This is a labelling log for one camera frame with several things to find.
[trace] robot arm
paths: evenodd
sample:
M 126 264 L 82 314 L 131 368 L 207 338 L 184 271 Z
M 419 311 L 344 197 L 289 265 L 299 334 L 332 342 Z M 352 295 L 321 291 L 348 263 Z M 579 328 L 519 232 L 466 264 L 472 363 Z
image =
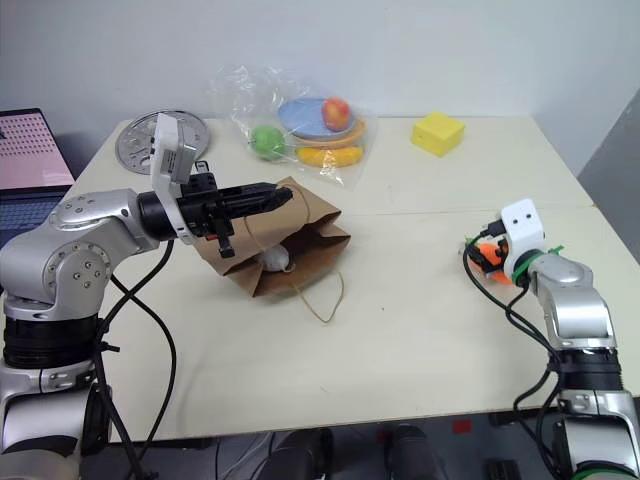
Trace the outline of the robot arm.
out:
M 518 286 L 529 284 L 538 298 L 556 353 L 550 367 L 559 374 L 557 400 L 564 414 L 554 426 L 553 456 L 560 475 L 640 477 L 638 419 L 622 385 L 609 309 L 593 288 L 592 271 L 545 253 L 542 223 L 531 200 L 506 207 L 500 217 L 498 229 L 507 242 L 501 248 L 504 272 Z
M 292 197 L 267 183 L 219 190 L 205 162 L 189 175 L 188 138 L 175 119 L 159 115 L 155 192 L 65 200 L 0 251 L 6 290 L 0 480 L 78 478 L 81 456 L 106 443 L 108 418 L 92 357 L 105 287 L 120 262 L 161 241 L 210 236 L 221 255 L 232 256 L 232 219 L 274 210 Z

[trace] green apple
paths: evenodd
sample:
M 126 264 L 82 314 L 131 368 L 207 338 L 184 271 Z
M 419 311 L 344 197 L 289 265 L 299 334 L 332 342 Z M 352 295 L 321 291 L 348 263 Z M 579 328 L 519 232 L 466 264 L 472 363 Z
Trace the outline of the green apple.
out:
M 284 155 L 284 135 L 276 127 L 261 125 L 251 132 L 251 148 L 263 160 L 277 160 Z

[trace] white table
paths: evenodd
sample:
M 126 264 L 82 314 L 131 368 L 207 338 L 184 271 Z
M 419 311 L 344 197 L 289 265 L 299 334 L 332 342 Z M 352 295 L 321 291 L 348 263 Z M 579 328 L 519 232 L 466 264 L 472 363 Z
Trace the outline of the white table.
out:
M 176 244 L 169 265 L 140 293 L 167 322 L 178 349 L 176 389 L 158 438 L 509 409 L 537 380 L 546 354 L 474 289 L 458 249 L 465 235 L 524 196 L 536 201 L 549 246 L 562 243 L 567 256 L 592 267 L 613 315 L 625 384 L 640 393 L 640 269 L 535 123 L 464 119 L 463 144 L 438 159 L 409 143 L 413 121 L 380 119 L 378 141 L 353 192 L 294 174 L 343 209 L 337 223 L 353 236 L 338 263 L 346 294 L 332 324 L 318 322 L 295 296 L 247 297 L 195 250 Z M 149 189 L 149 177 L 115 159 L 114 141 L 125 124 L 71 194 Z M 220 122 L 210 126 L 213 146 L 205 159 L 219 186 L 291 173 L 252 158 Z M 454 195 L 454 183 L 466 193 Z M 160 255 L 130 258 L 116 273 L 132 285 Z M 503 299 L 516 293 L 492 288 Z M 324 313 L 337 292 L 329 275 L 306 293 Z M 109 288 L 103 315 L 116 298 Z M 543 328 L 534 297 L 520 311 Z M 166 385 L 164 339 L 130 304 L 109 341 L 122 347 L 105 355 L 115 402 L 132 437 L 141 440 Z M 545 395 L 525 404 L 539 405 Z

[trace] blue plate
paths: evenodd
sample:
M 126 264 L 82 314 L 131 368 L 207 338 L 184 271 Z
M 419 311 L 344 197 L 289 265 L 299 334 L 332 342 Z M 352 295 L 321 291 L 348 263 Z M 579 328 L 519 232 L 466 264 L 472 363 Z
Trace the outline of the blue plate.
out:
M 351 115 L 347 128 L 339 132 L 329 130 L 322 118 L 322 105 L 326 98 L 298 98 L 285 103 L 278 109 L 282 126 L 296 137 L 310 140 L 339 140 L 355 126 Z

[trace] plastic bag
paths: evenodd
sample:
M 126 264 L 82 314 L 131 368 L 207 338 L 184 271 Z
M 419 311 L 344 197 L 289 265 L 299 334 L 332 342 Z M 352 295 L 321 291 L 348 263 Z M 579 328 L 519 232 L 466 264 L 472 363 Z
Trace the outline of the plastic bag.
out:
M 257 159 L 353 189 L 376 132 L 376 117 L 269 67 L 218 71 L 210 95 Z

